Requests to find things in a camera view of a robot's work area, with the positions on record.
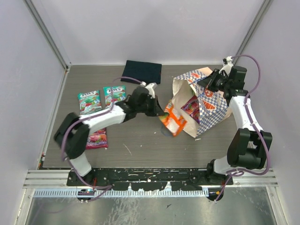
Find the green snack packet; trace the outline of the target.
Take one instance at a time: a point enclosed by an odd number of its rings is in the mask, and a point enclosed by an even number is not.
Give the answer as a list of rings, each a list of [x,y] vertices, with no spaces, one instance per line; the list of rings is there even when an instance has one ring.
[[[120,102],[126,99],[125,86],[108,86],[103,88],[105,94],[105,106],[109,107],[112,102]]]
[[[102,110],[99,90],[90,91],[87,93],[79,93],[80,115],[95,113]]]

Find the orange snack packet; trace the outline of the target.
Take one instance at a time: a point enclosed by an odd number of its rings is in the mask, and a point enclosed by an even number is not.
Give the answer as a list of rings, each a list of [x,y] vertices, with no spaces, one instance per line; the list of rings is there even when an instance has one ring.
[[[172,100],[169,100],[164,109],[164,115],[159,116],[159,119],[173,137],[176,137],[187,123],[184,117],[175,109]]]

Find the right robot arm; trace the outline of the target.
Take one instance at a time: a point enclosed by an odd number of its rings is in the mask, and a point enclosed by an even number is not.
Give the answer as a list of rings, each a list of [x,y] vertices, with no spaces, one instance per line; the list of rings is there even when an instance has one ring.
[[[211,92],[223,92],[237,126],[227,155],[207,164],[205,178],[212,185],[225,176],[242,176],[244,173],[262,176],[270,168],[272,134],[265,132],[255,118],[250,93],[244,89],[246,73],[244,67],[228,66],[215,69],[198,81],[200,86]]]

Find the checkered paper bag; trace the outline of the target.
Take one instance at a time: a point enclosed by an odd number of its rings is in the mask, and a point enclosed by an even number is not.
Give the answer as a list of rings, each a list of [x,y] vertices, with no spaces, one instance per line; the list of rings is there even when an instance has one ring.
[[[186,72],[173,78],[172,103],[175,109],[187,121],[183,131],[196,138],[218,123],[227,119],[232,110],[223,98],[223,92],[212,92],[197,84],[198,81],[212,73],[209,67]],[[197,96],[200,107],[200,124],[197,124],[181,107],[193,96]]]

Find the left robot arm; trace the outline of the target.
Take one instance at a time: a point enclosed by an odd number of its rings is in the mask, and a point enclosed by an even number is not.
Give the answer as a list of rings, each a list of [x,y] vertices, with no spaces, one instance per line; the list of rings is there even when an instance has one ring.
[[[84,186],[94,180],[92,167],[85,155],[88,137],[98,130],[121,124],[143,113],[148,117],[163,116],[164,111],[155,94],[156,83],[138,86],[126,100],[114,103],[107,109],[88,115],[69,113],[54,135],[54,141],[77,172],[77,180]]]

